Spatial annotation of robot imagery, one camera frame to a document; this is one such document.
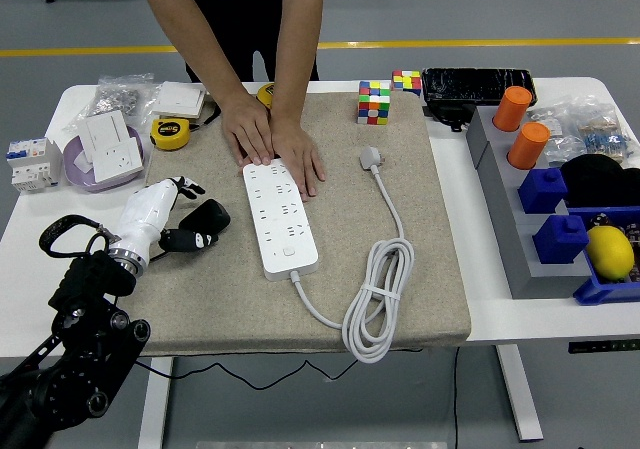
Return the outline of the person's right hand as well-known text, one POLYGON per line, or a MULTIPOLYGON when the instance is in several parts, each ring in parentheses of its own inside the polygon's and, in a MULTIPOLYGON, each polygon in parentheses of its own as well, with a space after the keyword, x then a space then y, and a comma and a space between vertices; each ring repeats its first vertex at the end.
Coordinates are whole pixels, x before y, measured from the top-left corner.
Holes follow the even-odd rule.
POLYGON ((270 164, 274 150, 265 106, 243 87, 226 94, 219 106, 222 130, 237 165, 270 164))

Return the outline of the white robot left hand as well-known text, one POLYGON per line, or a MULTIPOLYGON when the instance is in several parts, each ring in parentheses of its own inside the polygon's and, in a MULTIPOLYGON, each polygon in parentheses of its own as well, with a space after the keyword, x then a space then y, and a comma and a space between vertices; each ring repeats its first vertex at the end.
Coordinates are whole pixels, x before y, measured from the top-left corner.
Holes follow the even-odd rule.
POLYGON ((109 255, 135 276, 148 267, 150 248, 157 243, 165 252, 195 252, 218 240, 231 222, 226 209, 208 199, 179 223, 166 227, 171 210, 180 194, 194 199, 205 190, 185 177, 164 179, 129 197, 121 215, 109 255))

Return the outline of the person's left hand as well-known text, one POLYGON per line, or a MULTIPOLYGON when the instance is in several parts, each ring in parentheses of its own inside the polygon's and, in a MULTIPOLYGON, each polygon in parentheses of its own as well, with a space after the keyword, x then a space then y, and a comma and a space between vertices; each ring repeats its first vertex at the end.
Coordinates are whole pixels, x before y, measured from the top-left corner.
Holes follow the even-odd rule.
POLYGON ((270 128, 273 149, 292 176, 301 200, 307 202, 317 195, 317 182, 326 180, 317 146, 300 120, 273 115, 270 128))

